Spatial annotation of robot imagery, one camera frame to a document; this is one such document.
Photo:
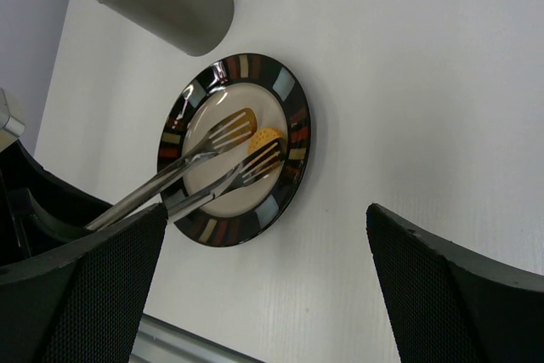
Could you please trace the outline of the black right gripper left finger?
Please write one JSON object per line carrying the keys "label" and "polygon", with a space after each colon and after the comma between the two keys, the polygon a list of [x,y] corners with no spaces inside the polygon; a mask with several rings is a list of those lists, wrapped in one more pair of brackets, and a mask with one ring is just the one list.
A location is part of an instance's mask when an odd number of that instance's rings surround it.
{"label": "black right gripper left finger", "polygon": [[1,360],[127,362],[166,226],[166,208],[155,204],[2,266]]}

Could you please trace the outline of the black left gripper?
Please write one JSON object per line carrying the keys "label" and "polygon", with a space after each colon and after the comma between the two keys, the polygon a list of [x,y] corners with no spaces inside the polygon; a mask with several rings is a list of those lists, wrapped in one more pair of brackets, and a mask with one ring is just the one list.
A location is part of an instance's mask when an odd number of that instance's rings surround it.
{"label": "black left gripper", "polygon": [[42,167],[17,141],[1,152],[1,265],[45,253],[89,232],[111,207]]}

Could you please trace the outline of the metal tongs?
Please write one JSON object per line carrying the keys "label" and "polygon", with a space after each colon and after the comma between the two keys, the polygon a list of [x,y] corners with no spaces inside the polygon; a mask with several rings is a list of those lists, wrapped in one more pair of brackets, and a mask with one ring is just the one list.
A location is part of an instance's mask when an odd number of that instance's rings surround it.
{"label": "metal tongs", "polygon": [[242,108],[207,131],[191,125],[183,138],[187,147],[181,157],[95,218],[86,229],[104,230],[156,196],[161,197],[171,222],[198,209],[235,216],[255,207],[278,182],[286,156],[286,137],[247,154],[250,138],[266,127],[279,129],[285,136],[285,114],[272,108]]}

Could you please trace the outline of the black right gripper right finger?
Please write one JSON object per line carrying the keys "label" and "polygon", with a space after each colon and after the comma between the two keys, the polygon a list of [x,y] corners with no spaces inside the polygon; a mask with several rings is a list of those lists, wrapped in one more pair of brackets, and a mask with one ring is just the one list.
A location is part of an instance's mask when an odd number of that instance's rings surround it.
{"label": "black right gripper right finger", "polygon": [[403,362],[541,362],[543,278],[376,203],[366,233]]}

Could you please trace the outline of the yellow round cracker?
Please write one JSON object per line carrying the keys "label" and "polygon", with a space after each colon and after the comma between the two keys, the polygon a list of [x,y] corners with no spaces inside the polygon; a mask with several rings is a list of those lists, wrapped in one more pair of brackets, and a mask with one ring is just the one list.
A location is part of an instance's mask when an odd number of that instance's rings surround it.
{"label": "yellow round cracker", "polygon": [[261,147],[265,146],[269,142],[275,139],[284,139],[285,136],[282,131],[272,127],[260,128],[249,141],[247,148],[247,154],[251,155]]}

